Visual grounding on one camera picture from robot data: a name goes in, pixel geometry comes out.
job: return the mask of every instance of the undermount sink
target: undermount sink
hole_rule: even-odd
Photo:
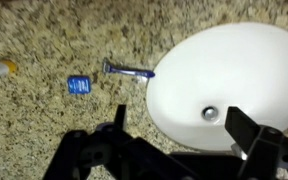
[[[227,109],[258,124],[288,128],[288,32],[260,23],[202,31],[174,47],[154,70],[147,106],[168,137],[197,149],[229,150]]]

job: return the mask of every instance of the granite countertop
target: granite countertop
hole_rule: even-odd
[[[92,132],[128,105],[127,131],[164,152],[191,151],[161,134],[145,104],[146,83],[104,75],[102,60],[153,69],[177,43],[241,21],[288,30],[288,0],[52,0],[0,3],[0,179],[41,179],[63,134]],[[69,75],[89,75],[92,93],[70,95]],[[95,179],[109,179],[102,168]]]

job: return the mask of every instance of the drain hole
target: drain hole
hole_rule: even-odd
[[[202,111],[202,117],[207,121],[215,120],[217,116],[218,116],[218,110],[214,106],[208,106],[204,108]]]

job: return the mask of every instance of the speckled stone surface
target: speckled stone surface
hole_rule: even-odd
[[[177,43],[203,29],[241,21],[288,30],[288,0],[53,0],[0,3],[0,59],[18,65],[0,77],[0,179],[41,179],[61,137],[92,132],[128,105],[127,131],[163,150],[191,151],[166,138],[145,104],[146,83],[104,75],[102,60],[153,69]],[[69,95],[69,75],[89,75],[89,95]],[[94,179],[111,179],[102,169]]]

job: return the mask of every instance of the white sink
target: white sink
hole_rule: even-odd
[[[288,127],[288,32],[271,25],[239,23],[202,31],[161,60],[147,89],[157,127],[198,149],[229,150],[224,129],[229,106],[258,124]],[[203,110],[218,114],[203,117]]]

